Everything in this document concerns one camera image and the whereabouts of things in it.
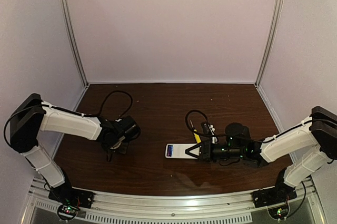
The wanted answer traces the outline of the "battery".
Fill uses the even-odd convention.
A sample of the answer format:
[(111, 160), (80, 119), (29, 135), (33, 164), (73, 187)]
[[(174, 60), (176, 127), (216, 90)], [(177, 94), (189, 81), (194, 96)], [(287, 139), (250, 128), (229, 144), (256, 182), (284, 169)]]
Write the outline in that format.
[(166, 157), (172, 157), (172, 153), (173, 153), (173, 145), (168, 144), (166, 146)]

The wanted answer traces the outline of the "white remote control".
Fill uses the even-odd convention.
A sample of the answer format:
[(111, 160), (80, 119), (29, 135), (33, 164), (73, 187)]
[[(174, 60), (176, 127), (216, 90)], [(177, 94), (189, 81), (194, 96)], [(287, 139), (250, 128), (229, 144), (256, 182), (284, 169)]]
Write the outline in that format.
[(184, 154), (184, 148), (186, 147), (187, 144), (170, 144), (170, 145), (173, 145), (173, 153), (172, 157), (168, 157), (168, 159), (187, 159)]

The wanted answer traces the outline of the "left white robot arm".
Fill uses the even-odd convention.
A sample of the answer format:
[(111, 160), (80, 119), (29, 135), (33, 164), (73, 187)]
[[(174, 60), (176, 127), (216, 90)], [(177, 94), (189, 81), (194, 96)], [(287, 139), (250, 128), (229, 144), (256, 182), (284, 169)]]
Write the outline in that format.
[(32, 93), (11, 114), (3, 127), (7, 145), (23, 155), (53, 189), (68, 187), (66, 173), (54, 162), (39, 143), (41, 131), (82, 137), (101, 145), (109, 155), (121, 151), (141, 134), (131, 116), (121, 114), (109, 120), (99, 111), (96, 114), (75, 112), (52, 105)]

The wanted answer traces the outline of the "yellow handled screwdriver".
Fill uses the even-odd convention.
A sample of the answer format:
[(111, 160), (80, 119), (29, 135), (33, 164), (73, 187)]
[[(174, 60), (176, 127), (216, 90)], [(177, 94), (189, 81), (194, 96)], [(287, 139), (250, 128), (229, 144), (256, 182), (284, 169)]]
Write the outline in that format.
[(201, 142), (200, 136), (197, 134), (197, 130), (193, 125), (193, 122), (190, 120), (190, 126), (193, 129), (193, 136), (197, 144)]

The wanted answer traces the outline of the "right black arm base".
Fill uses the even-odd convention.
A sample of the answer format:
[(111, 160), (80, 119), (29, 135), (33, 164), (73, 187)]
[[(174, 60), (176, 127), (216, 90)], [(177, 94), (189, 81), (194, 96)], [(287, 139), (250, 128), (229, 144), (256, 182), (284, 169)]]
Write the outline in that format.
[(290, 215), (289, 201), (295, 199), (295, 190), (259, 189), (251, 193), (255, 208), (267, 207), (269, 216), (277, 221), (285, 220)]

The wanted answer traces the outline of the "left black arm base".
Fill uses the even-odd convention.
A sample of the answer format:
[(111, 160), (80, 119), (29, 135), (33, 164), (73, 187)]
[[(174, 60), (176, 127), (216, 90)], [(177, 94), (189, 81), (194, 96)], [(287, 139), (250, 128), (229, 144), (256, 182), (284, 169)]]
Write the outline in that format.
[(61, 203), (61, 205), (57, 207), (56, 214), (60, 221), (69, 222), (83, 209), (91, 208), (94, 193), (74, 188), (63, 190), (52, 187), (49, 191), (48, 198)]

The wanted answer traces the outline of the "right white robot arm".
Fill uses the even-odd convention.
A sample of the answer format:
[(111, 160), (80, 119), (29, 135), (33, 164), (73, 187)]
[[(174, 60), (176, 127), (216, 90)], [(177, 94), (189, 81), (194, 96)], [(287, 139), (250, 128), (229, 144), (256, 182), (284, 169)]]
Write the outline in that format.
[(256, 167), (265, 166), (296, 150), (310, 147), (310, 150), (296, 163), (281, 170), (271, 197), (286, 196), (302, 180), (320, 169), (324, 164), (336, 160), (336, 114), (323, 107), (312, 108), (309, 117), (292, 128), (254, 140), (249, 128), (240, 123), (226, 126), (223, 137), (226, 145), (214, 144), (216, 136), (212, 130), (201, 134), (206, 139), (185, 149), (185, 154), (202, 161), (244, 160)]

